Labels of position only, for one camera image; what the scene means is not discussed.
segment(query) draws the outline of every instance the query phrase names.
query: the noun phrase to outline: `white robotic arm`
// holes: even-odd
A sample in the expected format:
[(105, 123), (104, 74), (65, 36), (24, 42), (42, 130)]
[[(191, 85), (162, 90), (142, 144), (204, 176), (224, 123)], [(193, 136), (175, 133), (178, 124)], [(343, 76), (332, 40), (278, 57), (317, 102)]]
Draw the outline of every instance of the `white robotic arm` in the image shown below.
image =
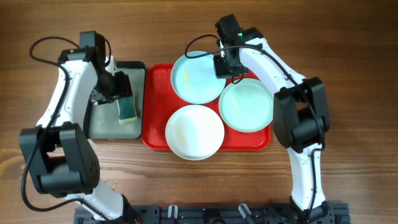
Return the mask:
[[(325, 214), (326, 204), (320, 177), (323, 133), (329, 128), (323, 83), (317, 77), (307, 80), (291, 69), (256, 28), (242, 29), (233, 14), (222, 17), (216, 30), (221, 47), (217, 50), (221, 55), (213, 59), (216, 76), (235, 78), (249, 69), (274, 94), (274, 132), (287, 148), (292, 168), (291, 203), (303, 222), (316, 220)], [(298, 101), (307, 107), (298, 110)]]
[[(138, 217), (127, 199), (100, 179), (98, 158), (83, 132), (85, 118), (90, 117), (86, 114), (90, 103), (111, 103), (132, 95), (127, 75), (115, 73), (113, 57), (105, 57), (105, 41), (95, 31), (82, 32), (80, 47), (61, 53), (58, 82), (49, 106), (36, 128), (24, 129), (19, 136), (27, 161), (25, 169), (29, 170), (36, 190), (67, 201), (49, 208), (34, 207), (26, 197), (25, 171), (22, 198), (38, 212), (76, 202), (96, 220), (130, 218), (131, 223), (136, 223)], [(54, 145), (62, 146), (65, 155), (49, 157), (47, 152), (52, 152)]]
[[(246, 44), (262, 44), (262, 49), (272, 55), (298, 84), (301, 84), (302, 80), (305, 79), (303, 75), (292, 70), (272, 51), (265, 38), (255, 38), (247, 41)], [(273, 94), (279, 92), (283, 87), (292, 88), (295, 86), (268, 56), (258, 50), (240, 48), (239, 59), (242, 65), (250, 69)], [(302, 153), (297, 153), (291, 147), (287, 149), (293, 175), (292, 199), (302, 211), (310, 208), (313, 193), (312, 162), (309, 155), (312, 149), (319, 147), (320, 145), (317, 143), (312, 144), (304, 148)], [(313, 207), (320, 206), (325, 201), (320, 176), (320, 152), (315, 152), (315, 168), (317, 191)]]

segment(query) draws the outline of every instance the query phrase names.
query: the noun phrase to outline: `black mounting bracket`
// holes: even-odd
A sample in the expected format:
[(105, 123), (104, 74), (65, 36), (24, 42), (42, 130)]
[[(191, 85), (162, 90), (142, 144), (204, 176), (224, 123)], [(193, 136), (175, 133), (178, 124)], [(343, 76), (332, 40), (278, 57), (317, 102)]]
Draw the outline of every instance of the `black mounting bracket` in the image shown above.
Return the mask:
[(304, 79), (299, 86), (282, 88), (274, 95), (274, 132), (285, 148), (291, 147), (297, 153), (314, 143), (319, 143), (318, 129), (308, 105), (300, 110), (297, 102), (304, 103), (299, 93), (301, 88), (315, 110), (323, 132), (329, 130), (329, 114), (325, 87), (318, 77)]
[[(246, 44), (247, 41), (256, 37), (264, 37), (260, 31), (254, 27), (246, 30), (241, 28), (234, 14), (222, 17), (215, 26), (223, 47), (249, 45)], [(262, 45), (250, 46), (262, 49)], [(239, 74), (245, 74), (249, 71), (248, 68), (244, 67), (240, 62), (239, 49), (235, 48), (224, 50), (224, 53), (224, 57), (215, 55), (213, 58), (217, 78), (234, 79), (235, 77), (239, 76)]]
[[(236, 207), (178, 207), (177, 218), (169, 218), (169, 208), (157, 205), (132, 206), (140, 216), (141, 224), (248, 224), (248, 218), (243, 218)], [(248, 206), (250, 220), (254, 224), (304, 224), (295, 218), (289, 203), (275, 203), (263, 207)], [(110, 224), (119, 224), (111, 220)], [(82, 209), (75, 211), (73, 224), (98, 224), (90, 212)], [(306, 224), (350, 224), (347, 204), (336, 203), (327, 205), (327, 213)]]
[[(23, 129), (19, 146), (25, 161), (29, 158), (43, 128)], [(98, 158), (78, 124), (64, 123), (50, 128), (44, 141), (39, 144), (29, 172), (40, 194), (56, 198), (68, 194), (91, 194), (100, 181)], [(50, 157), (55, 146), (62, 146), (64, 156)]]

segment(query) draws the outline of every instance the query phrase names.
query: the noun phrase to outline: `wooden table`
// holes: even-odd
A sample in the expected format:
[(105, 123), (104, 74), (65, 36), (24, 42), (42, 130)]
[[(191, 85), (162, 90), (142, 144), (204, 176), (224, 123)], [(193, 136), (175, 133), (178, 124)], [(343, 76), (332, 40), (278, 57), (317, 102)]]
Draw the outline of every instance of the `wooden table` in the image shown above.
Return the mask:
[[(19, 190), (22, 128), (34, 127), (57, 82), (57, 69), (29, 57), (30, 45), (59, 35), (78, 42), (96, 30), (118, 60), (173, 63), (221, 16), (257, 27), (292, 68), (326, 86), (331, 128), (322, 154), (328, 200), (349, 203), (353, 223), (397, 223), (397, 1), (3, 1), (0, 5), (0, 223), (71, 223), (68, 205), (30, 211)], [(56, 60), (70, 45), (51, 40), (35, 53)], [(213, 40), (193, 47), (210, 51)], [(101, 177), (134, 205), (259, 205), (288, 202), (290, 162), (275, 136), (261, 152), (218, 152), (200, 162), (137, 141), (96, 141)], [(53, 205), (31, 182), (30, 200)]]

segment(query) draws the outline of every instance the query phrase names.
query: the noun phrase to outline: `green sponge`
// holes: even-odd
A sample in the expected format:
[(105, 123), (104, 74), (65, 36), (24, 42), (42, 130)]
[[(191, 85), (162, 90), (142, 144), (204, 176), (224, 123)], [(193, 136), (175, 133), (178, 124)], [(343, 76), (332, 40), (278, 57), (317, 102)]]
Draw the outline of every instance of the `green sponge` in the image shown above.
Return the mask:
[(124, 124), (138, 119), (134, 96), (117, 100), (119, 108), (119, 123)]

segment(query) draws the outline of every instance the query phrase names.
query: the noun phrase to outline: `black cable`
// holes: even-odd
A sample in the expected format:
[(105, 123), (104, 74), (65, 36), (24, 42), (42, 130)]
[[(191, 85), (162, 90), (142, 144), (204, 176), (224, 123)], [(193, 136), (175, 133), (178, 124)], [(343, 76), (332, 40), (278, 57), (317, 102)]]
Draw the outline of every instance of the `black cable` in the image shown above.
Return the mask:
[(112, 50), (111, 50), (111, 44), (109, 43), (109, 41), (107, 39), (105, 39), (105, 41), (109, 47), (109, 59), (107, 62), (105, 62), (105, 67), (107, 67), (109, 65), (109, 63), (111, 63)]
[(77, 45), (76, 43), (72, 42), (71, 40), (65, 39), (65, 38), (63, 38), (63, 37), (44, 37), (44, 38), (41, 38), (41, 39), (39, 39), (38, 41), (34, 42), (34, 43), (32, 44), (32, 46), (30, 47), (29, 54), (30, 54), (30, 57), (32, 57), (32, 59), (34, 59), (34, 60), (36, 60), (36, 61), (39, 61), (39, 62), (43, 62), (43, 63), (50, 64), (50, 65), (54, 65), (54, 66), (60, 68), (60, 69), (64, 72), (64, 74), (65, 74), (65, 86), (63, 87), (63, 90), (62, 90), (62, 93), (61, 93), (61, 97), (60, 97), (60, 99), (59, 99), (59, 101), (58, 101), (58, 103), (57, 103), (57, 105), (56, 105), (56, 107), (55, 107), (55, 110), (54, 110), (53, 115), (51, 115), (51, 119), (50, 119), (48, 125), (44, 128), (42, 134), (40, 135), (39, 139), (37, 140), (37, 142), (36, 142), (36, 144), (35, 144), (35, 146), (34, 146), (34, 148), (33, 148), (33, 151), (31, 152), (30, 156), (29, 156), (28, 159), (26, 160), (26, 166), (25, 166), (24, 172), (23, 172), (23, 174), (22, 174), (22, 180), (21, 180), (21, 195), (22, 195), (22, 200), (24, 201), (25, 205), (26, 205), (28, 208), (30, 208), (31, 210), (36, 211), (36, 212), (47, 212), (47, 211), (51, 211), (51, 210), (54, 210), (54, 209), (56, 209), (56, 208), (62, 207), (62, 206), (66, 205), (66, 204), (68, 204), (68, 203), (71, 203), (71, 202), (80, 202), (82, 205), (86, 205), (87, 208), (89, 208), (89, 209), (92, 210), (93, 212), (97, 213), (99, 216), (103, 217), (106, 221), (108, 221), (109, 219), (108, 219), (105, 215), (103, 215), (101, 212), (99, 212), (97, 209), (95, 209), (94, 207), (92, 207), (90, 204), (88, 204), (87, 202), (85, 202), (85, 201), (84, 201), (83, 199), (81, 199), (81, 198), (74, 198), (74, 199), (66, 200), (66, 201), (64, 201), (64, 202), (62, 202), (62, 203), (59, 203), (59, 204), (57, 204), (57, 205), (54, 205), (54, 206), (51, 206), (51, 207), (48, 207), (48, 208), (38, 208), (38, 207), (35, 207), (34, 205), (32, 205), (32, 204), (29, 202), (29, 200), (28, 200), (28, 198), (27, 198), (27, 195), (26, 195), (26, 180), (27, 180), (27, 173), (28, 173), (28, 171), (29, 171), (29, 168), (30, 168), (30, 165), (31, 165), (31, 163), (32, 163), (33, 157), (34, 157), (34, 155), (36, 154), (36, 152), (37, 152), (37, 150), (38, 150), (38, 148), (39, 148), (39, 145), (41, 145), (42, 142), (43, 142), (43, 140), (45, 139), (45, 137), (46, 137), (46, 135), (47, 135), (49, 129), (51, 128), (51, 125), (53, 125), (54, 121), (57, 119), (59, 110), (60, 110), (60, 108), (61, 108), (61, 106), (62, 106), (62, 104), (63, 104), (63, 101), (65, 100), (65, 96), (66, 96), (66, 94), (67, 94), (67, 92), (68, 92), (68, 87), (69, 87), (69, 82), (70, 82), (70, 78), (69, 78), (69, 75), (68, 75), (68, 71), (67, 71), (63, 66), (61, 66), (61, 65), (58, 64), (58, 63), (49, 61), (49, 60), (37, 58), (36, 56), (33, 55), (33, 49), (34, 49), (34, 47), (35, 47), (38, 43), (40, 43), (40, 42), (42, 42), (42, 41), (44, 41), (44, 40), (49, 40), (49, 39), (64, 40), (64, 41), (67, 41), (67, 42), (73, 44), (73, 45), (76, 46), (76, 47), (79, 47), (79, 45)]
[(313, 189), (312, 189), (312, 190), (313, 190), (313, 193), (312, 193), (312, 199), (311, 199), (310, 208), (308, 209), (308, 213), (307, 213), (307, 217), (306, 217), (307, 222), (309, 222), (310, 214), (311, 214), (311, 211), (312, 211), (312, 208), (313, 208), (313, 204), (314, 204), (314, 202), (315, 202), (315, 196), (316, 196), (316, 193), (317, 193), (317, 178), (316, 178), (316, 172), (315, 172), (315, 163), (314, 163), (314, 162), (315, 162), (315, 159), (314, 159), (314, 153), (317, 152), (317, 151), (322, 152), (322, 151), (325, 149), (325, 138), (324, 138), (324, 136), (323, 136), (323, 131), (322, 131), (322, 128), (321, 128), (321, 126), (320, 126), (320, 124), (319, 124), (318, 118), (317, 118), (317, 116), (316, 116), (316, 114), (315, 114), (315, 111), (314, 111), (314, 109), (313, 109), (313, 107), (312, 107), (312, 105), (311, 105), (310, 100), (308, 99), (308, 97), (306, 96), (306, 94), (304, 93), (304, 91), (301, 89), (301, 87), (299, 86), (299, 84), (292, 78), (291, 74), (289, 74), (289, 73), (286, 71), (286, 69), (285, 69), (285, 68), (284, 68), (272, 55), (270, 55), (269, 53), (267, 53), (267, 52), (266, 52), (265, 50), (263, 50), (263, 49), (259, 49), (259, 48), (256, 48), (256, 47), (250, 46), (250, 45), (235, 45), (235, 46), (223, 47), (222, 49), (214, 50), (214, 51), (212, 51), (212, 52), (204, 53), (204, 54), (201, 54), (201, 55), (188, 56), (188, 55), (187, 55), (187, 52), (188, 52), (189, 46), (191, 46), (196, 40), (201, 39), (203, 36), (197, 37), (196, 39), (194, 39), (193, 41), (191, 41), (191, 42), (187, 45), (187, 48), (185, 48), (185, 56), (186, 56), (186, 58), (200, 58), (200, 57), (204, 57), (204, 56), (207, 56), (207, 55), (215, 54), (215, 53), (218, 53), (218, 52), (221, 52), (221, 51), (224, 51), (224, 50), (229, 50), (229, 49), (247, 48), (247, 49), (257, 50), (257, 51), (259, 51), (260, 53), (262, 53), (262, 54), (266, 55), (267, 57), (269, 57), (269, 58), (282, 70), (282, 72), (284, 73), (284, 75), (297, 87), (298, 92), (301, 94), (302, 98), (303, 98), (304, 101), (307, 103), (308, 108), (310, 109), (310, 112), (311, 112), (311, 116), (312, 116), (312, 118), (313, 118), (314, 121), (315, 121), (315, 125), (317, 126), (317, 129), (318, 129), (318, 137), (319, 137), (320, 142), (321, 142), (321, 148), (319, 148), (319, 149), (313, 149), (313, 150), (311, 151), (310, 155), (309, 155), (310, 158), (311, 158), (311, 163), (312, 163), (312, 177), (313, 177)]
[(244, 76), (245, 76), (245, 72), (244, 72), (244, 69), (243, 69), (242, 78), (239, 79), (237, 82), (235, 82), (235, 81), (234, 81), (235, 75), (232, 75), (232, 77), (231, 77), (231, 83), (232, 83), (232, 84), (235, 84), (235, 85), (238, 84), (240, 81), (242, 81), (242, 80), (244, 79)]
[(201, 55), (197, 55), (197, 56), (188, 56), (188, 55), (187, 55), (187, 52), (188, 52), (189, 47), (190, 47), (193, 43), (195, 43), (197, 40), (202, 39), (202, 38), (204, 38), (204, 37), (214, 37), (214, 38), (217, 39), (217, 42), (220, 41), (220, 39), (219, 39), (216, 35), (214, 35), (214, 34), (205, 34), (205, 35), (201, 35), (201, 36), (199, 36), (199, 37), (193, 39), (191, 42), (189, 42), (189, 44), (188, 44), (187, 47), (185, 48), (185, 53), (184, 53), (184, 54), (185, 54), (186, 58), (200, 58), (200, 57), (203, 57), (203, 56), (211, 55), (211, 54), (214, 54), (214, 53), (217, 53), (217, 52), (222, 51), (222, 49), (221, 49), (221, 50), (219, 50), (219, 51), (217, 51), (217, 52), (216, 52), (216, 51), (213, 51), (213, 52), (210, 52), (210, 53), (205, 53), (205, 54), (201, 54)]

